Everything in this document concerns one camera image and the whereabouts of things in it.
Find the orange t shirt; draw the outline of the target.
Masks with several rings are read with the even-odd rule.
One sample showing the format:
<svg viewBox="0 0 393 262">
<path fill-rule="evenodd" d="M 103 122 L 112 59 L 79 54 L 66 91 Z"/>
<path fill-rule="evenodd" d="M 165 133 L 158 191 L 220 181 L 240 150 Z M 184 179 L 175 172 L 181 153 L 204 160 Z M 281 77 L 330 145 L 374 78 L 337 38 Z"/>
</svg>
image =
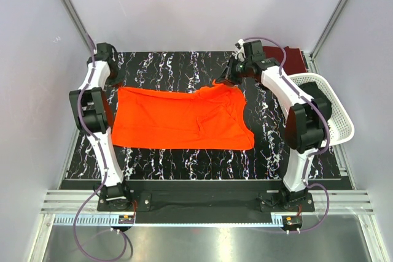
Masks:
<svg viewBox="0 0 393 262">
<path fill-rule="evenodd" d="M 250 150 L 246 98 L 238 87 L 213 84 L 194 93 L 121 87 L 112 130 L 118 147 Z"/>
</svg>

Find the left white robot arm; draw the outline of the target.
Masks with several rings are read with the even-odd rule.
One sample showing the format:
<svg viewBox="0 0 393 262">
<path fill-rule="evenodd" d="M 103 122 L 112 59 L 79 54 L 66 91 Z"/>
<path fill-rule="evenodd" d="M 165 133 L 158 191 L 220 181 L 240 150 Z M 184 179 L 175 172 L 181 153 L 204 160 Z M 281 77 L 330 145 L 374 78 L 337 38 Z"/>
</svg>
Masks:
<svg viewBox="0 0 393 262">
<path fill-rule="evenodd" d="M 132 194 L 118 164 L 112 129 L 114 117 L 107 103 L 104 87 L 117 81 L 118 53 L 109 43 L 98 43 L 87 60 L 87 74 L 81 86 L 69 92 L 69 102 L 77 129 L 93 148 L 101 173 L 101 184 L 95 188 L 98 210 L 125 211 L 132 206 Z"/>
</svg>

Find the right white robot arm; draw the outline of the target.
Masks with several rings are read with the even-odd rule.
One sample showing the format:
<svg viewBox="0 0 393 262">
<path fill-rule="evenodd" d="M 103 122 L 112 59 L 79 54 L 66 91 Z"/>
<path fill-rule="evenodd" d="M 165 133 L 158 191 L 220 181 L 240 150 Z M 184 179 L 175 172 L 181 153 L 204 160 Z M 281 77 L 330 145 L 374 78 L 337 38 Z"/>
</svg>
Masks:
<svg viewBox="0 0 393 262">
<path fill-rule="evenodd" d="M 286 119 L 284 140 L 290 148 L 287 171 L 276 196 L 266 205 L 294 210 L 307 197 L 310 165 L 316 155 L 324 153 L 330 144 L 327 124 L 332 114 L 328 100 L 314 98 L 297 86 L 286 74 L 282 61 L 267 58 L 263 50 L 264 38 L 248 37 L 236 43 L 237 51 L 217 79 L 217 83 L 235 86 L 244 79 L 252 78 L 271 91 Z"/>
</svg>

